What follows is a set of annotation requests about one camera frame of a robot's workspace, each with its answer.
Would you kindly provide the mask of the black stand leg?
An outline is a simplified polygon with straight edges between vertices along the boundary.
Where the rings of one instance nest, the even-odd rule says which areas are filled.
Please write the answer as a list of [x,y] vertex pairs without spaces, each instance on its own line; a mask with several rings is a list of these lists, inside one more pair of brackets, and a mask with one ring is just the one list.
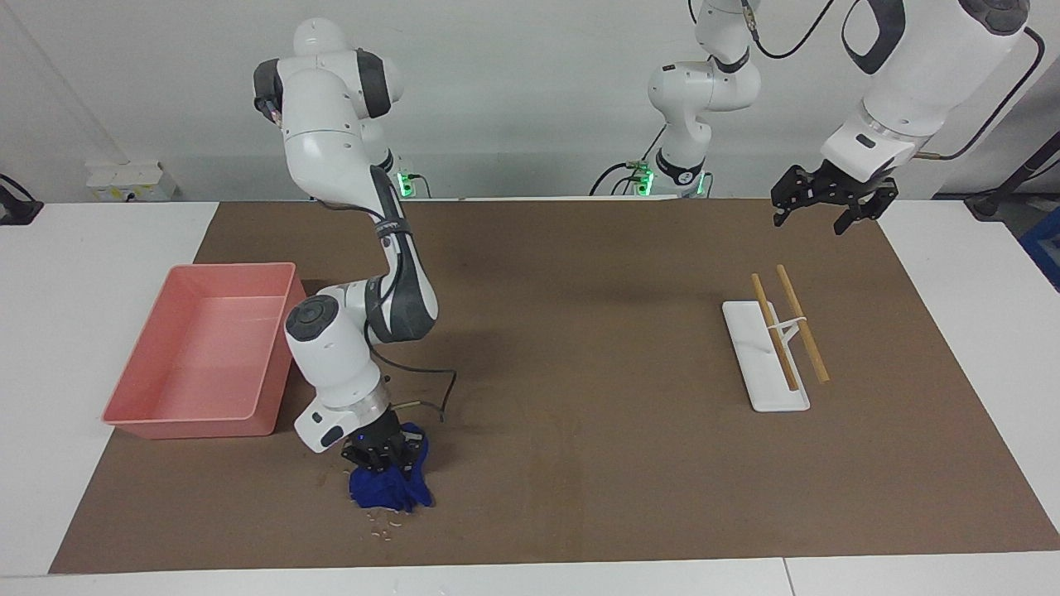
[[1000,204],[1008,199],[1021,185],[1025,185],[1025,182],[1034,180],[1034,178],[1049,173],[1053,166],[1060,165],[1060,157],[1058,155],[1060,155],[1060,132],[1055,132],[1002,185],[967,196],[964,199],[965,206],[971,211],[974,218],[993,218],[996,215]]

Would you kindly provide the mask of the blue crate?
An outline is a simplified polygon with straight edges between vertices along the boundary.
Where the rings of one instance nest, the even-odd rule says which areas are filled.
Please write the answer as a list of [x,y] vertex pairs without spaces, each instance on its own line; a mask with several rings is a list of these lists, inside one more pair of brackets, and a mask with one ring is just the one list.
[[1038,270],[1060,293],[1060,206],[1017,240]]

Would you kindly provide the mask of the white rack with wooden rods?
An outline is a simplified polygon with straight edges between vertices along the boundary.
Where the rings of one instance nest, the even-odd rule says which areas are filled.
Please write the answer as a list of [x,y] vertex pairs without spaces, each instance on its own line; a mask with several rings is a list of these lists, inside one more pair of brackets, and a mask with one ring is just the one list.
[[788,390],[783,370],[773,353],[764,317],[760,313],[758,303],[752,300],[731,300],[723,302],[720,308],[753,410],[810,410],[811,402],[790,348],[790,341],[799,333],[795,318],[779,322],[778,326],[787,343],[788,360],[793,366],[799,385],[796,390]]

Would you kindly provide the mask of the black clamp mount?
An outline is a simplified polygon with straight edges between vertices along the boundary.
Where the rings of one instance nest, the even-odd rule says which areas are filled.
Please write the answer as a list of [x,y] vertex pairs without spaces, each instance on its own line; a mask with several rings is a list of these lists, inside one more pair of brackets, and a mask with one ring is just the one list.
[[35,199],[23,185],[0,173],[0,226],[30,225],[45,204]]

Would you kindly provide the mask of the spilled water puddle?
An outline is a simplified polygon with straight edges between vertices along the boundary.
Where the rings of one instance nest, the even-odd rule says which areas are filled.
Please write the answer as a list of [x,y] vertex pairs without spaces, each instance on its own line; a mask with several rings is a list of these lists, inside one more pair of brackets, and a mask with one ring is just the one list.
[[364,516],[368,520],[369,534],[378,541],[390,541],[395,532],[405,527],[412,514],[404,510],[378,507],[364,510]]

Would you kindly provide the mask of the wooden rack rod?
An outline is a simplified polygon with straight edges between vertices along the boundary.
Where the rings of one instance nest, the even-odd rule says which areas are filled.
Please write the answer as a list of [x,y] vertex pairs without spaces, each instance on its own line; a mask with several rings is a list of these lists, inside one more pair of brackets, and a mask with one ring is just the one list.
[[768,298],[766,298],[764,284],[762,284],[761,278],[757,271],[753,271],[750,279],[752,286],[754,288],[754,298],[756,298],[760,313],[762,317],[764,317],[764,323],[766,332],[768,332],[768,339],[771,339],[773,353],[775,353],[776,358],[778,358],[781,373],[783,373],[785,380],[787,388],[788,390],[796,390],[799,388],[797,376],[795,376],[793,366],[790,360],[788,360],[788,352],[785,351],[787,343],[784,343],[783,336],[779,331],[779,321],[773,312],[771,302],[768,302]]
[[802,308],[802,302],[800,302],[795,287],[791,282],[790,275],[788,275],[787,268],[783,264],[777,264],[776,271],[781,282],[781,286],[783,287],[788,305],[791,306],[795,316],[795,322],[799,329],[799,335],[802,336],[807,356],[809,356],[811,361],[815,376],[817,376],[819,382],[829,382],[831,381],[831,374],[828,369],[826,369],[826,364],[824,358],[822,358],[822,351],[819,351],[817,339],[815,339],[812,328],[809,325],[805,309]]

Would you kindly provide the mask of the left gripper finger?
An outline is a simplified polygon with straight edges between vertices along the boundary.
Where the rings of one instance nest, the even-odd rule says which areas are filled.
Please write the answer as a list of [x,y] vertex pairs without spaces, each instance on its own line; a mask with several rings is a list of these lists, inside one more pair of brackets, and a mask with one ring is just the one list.
[[771,189],[773,226],[777,228],[783,226],[792,212],[817,203],[815,182],[817,174],[807,172],[803,166],[794,165],[787,169],[780,180]]
[[898,197],[899,189],[893,177],[867,185],[838,185],[837,197],[846,211],[833,224],[836,235],[844,234],[860,220],[879,220]]

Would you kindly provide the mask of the pink plastic bin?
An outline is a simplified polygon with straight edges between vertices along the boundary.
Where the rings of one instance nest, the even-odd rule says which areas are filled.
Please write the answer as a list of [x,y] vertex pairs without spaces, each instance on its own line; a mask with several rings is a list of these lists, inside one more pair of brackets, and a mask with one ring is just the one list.
[[292,262],[171,268],[102,422],[144,439],[270,435],[292,370],[283,325],[304,298]]

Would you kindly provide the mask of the brown table mat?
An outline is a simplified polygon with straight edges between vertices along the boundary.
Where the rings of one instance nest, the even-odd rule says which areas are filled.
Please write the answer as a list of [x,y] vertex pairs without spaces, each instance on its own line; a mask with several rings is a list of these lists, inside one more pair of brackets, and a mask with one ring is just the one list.
[[[876,222],[768,205],[463,201],[405,208],[438,294],[426,339],[383,353],[460,373],[426,430],[436,504],[390,541],[349,464],[272,436],[117,431],[58,574],[1060,550],[1060,533]],[[795,318],[807,411],[754,411],[722,313]]]

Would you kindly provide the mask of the blue towel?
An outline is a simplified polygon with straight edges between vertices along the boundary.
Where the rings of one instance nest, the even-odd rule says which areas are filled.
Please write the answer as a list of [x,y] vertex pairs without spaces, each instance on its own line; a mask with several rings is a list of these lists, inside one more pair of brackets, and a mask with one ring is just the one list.
[[429,454],[427,434],[412,422],[402,423],[402,433],[406,445],[412,448],[410,464],[390,464],[382,472],[356,467],[349,475],[349,497],[361,508],[413,512],[417,506],[435,505],[424,470]]

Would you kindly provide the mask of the white wall socket box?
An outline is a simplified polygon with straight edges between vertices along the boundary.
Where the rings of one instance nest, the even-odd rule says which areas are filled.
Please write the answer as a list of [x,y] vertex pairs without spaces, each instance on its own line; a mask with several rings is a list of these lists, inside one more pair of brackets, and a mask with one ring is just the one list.
[[98,201],[171,201],[177,194],[176,182],[156,160],[86,166],[89,175],[84,187]]

